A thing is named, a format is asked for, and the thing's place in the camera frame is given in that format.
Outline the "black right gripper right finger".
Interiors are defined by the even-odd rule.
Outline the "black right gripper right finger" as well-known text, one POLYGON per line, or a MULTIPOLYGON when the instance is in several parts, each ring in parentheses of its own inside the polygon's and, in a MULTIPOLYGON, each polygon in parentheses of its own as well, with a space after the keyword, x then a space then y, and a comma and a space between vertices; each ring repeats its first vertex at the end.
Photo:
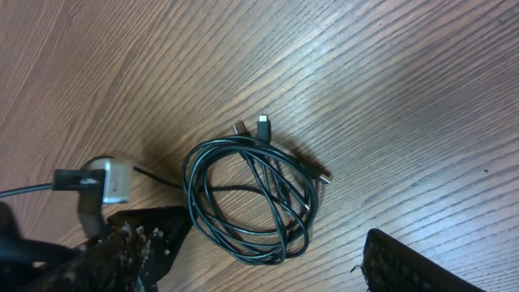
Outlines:
POLYGON ((368 231, 358 268, 370 292, 483 292, 379 229, 368 231))

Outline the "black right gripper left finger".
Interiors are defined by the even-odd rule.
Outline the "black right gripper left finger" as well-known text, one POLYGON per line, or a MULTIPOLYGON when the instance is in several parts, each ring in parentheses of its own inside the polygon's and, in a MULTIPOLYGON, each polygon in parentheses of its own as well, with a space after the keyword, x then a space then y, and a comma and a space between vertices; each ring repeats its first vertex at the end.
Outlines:
POLYGON ((24 286, 25 291, 156 291, 192 227, 182 206, 108 217, 110 236, 24 286))

